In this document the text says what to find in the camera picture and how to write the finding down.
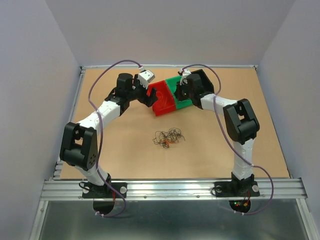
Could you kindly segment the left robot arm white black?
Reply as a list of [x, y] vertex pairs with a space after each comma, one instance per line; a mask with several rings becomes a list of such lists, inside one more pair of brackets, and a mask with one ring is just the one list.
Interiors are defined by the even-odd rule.
[[86, 198], [107, 198], [114, 196], [111, 176], [98, 164], [104, 128], [120, 117], [130, 102], [139, 101], [151, 107], [156, 101], [157, 90], [149, 88], [155, 75], [150, 70], [138, 74], [120, 73], [116, 86], [89, 116], [81, 121], [65, 125], [59, 152], [60, 160], [78, 169], [88, 182], [80, 185]]

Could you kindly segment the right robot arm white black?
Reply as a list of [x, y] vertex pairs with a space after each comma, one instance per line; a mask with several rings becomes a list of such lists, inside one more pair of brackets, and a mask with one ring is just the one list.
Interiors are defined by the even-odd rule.
[[182, 73], [174, 93], [178, 101], [190, 99], [199, 109], [213, 111], [223, 116], [223, 136], [234, 152], [230, 181], [216, 181], [211, 193], [218, 198], [259, 196], [253, 173], [253, 144], [260, 124], [248, 99], [231, 100], [214, 93], [214, 86], [203, 70]]

